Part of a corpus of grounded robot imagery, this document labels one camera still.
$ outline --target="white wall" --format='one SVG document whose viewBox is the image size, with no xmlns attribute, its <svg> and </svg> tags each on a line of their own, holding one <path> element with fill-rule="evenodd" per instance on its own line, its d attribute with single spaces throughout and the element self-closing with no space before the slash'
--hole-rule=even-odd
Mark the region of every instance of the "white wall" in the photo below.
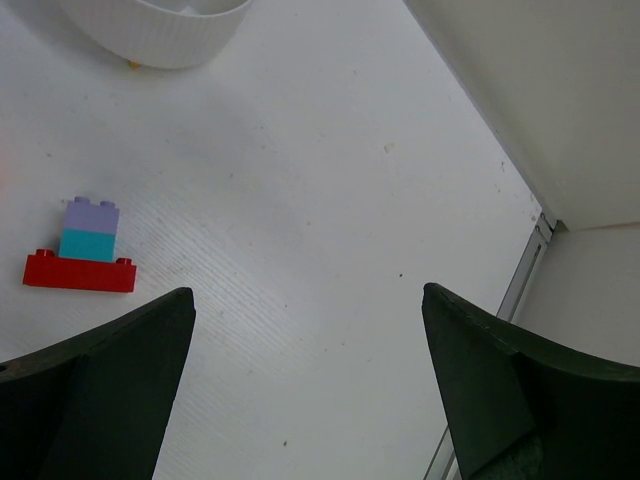
<svg viewBox="0 0 640 480">
<path fill-rule="evenodd" d="M 592 355 L 640 366 L 640 225 L 557 234 L 518 324 Z"/>
<path fill-rule="evenodd" d="M 640 2 L 406 1 L 556 217 L 640 221 Z"/>
</svg>

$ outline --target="lego brick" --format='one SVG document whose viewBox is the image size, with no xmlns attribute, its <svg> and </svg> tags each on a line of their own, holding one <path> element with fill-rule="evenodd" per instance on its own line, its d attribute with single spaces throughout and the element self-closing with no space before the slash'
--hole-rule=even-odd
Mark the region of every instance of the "lego brick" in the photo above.
<svg viewBox="0 0 640 480">
<path fill-rule="evenodd" d="M 113 202 L 102 201 L 100 205 L 94 205 L 86 197 L 76 197 L 67 203 L 63 228 L 115 235 L 119 217 L 120 210 Z"/>
<path fill-rule="evenodd" d="M 65 229 L 62 232 L 58 256 L 95 262 L 113 262 L 115 248 L 115 235 Z"/>
<path fill-rule="evenodd" d="M 73 288 L 101 292 L 133 292 L 136 266 L 129 258 L 115 263 L 56 257 L 52 250 L 37 250 L 27 257 L 22 283 L 32 287 Z"/>
</svg>

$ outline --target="red lego brick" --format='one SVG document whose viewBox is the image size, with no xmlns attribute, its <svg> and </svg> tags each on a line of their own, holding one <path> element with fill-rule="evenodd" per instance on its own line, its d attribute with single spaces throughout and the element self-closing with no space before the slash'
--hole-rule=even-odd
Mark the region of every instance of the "red lego brick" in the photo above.
<svg viewBox="0 0 640 480">
<path fill-rule="evenodd" d="M 22 283 L 32 287 L 74 288 L 101 292 L 133 292 L 136 266 L 129 258 L 115 263 L 56 257 L 39 249 L 27 257 Z"/>
</svg>

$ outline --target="white bowl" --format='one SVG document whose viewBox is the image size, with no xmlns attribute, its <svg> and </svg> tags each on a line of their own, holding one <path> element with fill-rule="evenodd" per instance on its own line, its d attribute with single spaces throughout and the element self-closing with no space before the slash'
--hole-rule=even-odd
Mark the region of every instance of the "white bowl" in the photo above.
<svg viewBox="0 0 640 480">
<path fill-rule="evenodd" d="M 81 30 L 116 55 L 141 65 L 183 68 L 213 58 L 233 36 L 252 1 L 58 0 L 58 3 Z"/>
</svg>

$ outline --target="light blue lego brick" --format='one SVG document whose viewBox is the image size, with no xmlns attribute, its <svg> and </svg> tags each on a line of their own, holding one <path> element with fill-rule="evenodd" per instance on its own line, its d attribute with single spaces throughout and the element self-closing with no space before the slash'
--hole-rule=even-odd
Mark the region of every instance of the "light blue lego brick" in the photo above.
<svg viewBox="0 0 640 480">
<path fill-rule="evenodd" d="M 115 247 L 115 235 L 65 228 L 62 232 L 58 256 L 96 262 L 113 262 Z"/>
</svg>

